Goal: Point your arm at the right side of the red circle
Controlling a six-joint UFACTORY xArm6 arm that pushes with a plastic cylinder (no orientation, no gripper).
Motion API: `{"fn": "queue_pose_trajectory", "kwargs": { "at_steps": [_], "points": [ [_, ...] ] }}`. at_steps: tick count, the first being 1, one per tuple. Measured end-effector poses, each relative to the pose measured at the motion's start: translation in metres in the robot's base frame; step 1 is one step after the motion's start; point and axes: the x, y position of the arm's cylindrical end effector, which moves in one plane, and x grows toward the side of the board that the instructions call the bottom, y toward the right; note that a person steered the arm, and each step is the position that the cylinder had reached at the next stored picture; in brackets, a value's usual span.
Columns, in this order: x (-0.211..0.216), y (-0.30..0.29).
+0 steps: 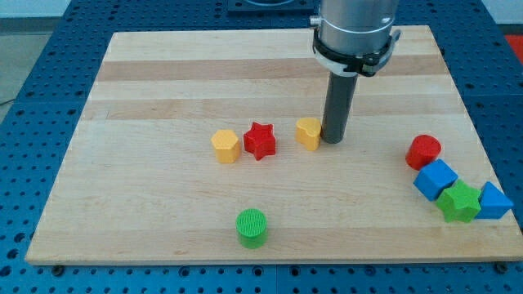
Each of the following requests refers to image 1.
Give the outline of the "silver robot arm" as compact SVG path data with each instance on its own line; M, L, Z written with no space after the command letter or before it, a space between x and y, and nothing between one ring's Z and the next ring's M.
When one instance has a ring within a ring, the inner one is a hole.
M398 4L398 0L322 0L310 22L329 50L366 55L388 43Z

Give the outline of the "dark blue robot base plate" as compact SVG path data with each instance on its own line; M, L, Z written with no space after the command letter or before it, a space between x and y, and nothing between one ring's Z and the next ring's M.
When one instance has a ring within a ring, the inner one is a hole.
M312 15L320 0L227 0L228 16Z

